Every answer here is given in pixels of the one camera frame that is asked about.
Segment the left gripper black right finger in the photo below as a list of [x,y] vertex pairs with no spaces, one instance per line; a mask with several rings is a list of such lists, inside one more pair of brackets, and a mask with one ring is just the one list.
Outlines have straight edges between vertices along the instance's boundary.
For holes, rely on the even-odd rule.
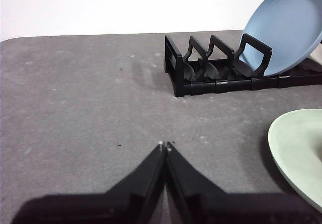
[[182,223],[321,223],[296,195],[227,193],[198,172],[170,143],[165,149],[170,206]]

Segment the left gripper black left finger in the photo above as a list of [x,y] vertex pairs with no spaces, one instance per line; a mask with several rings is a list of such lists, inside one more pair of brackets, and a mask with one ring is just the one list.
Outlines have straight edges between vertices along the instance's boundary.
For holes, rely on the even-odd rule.
[[25,202],[13,223],[149,223],[164,190],[166,148],[158,144],[105,193],[46,195]]

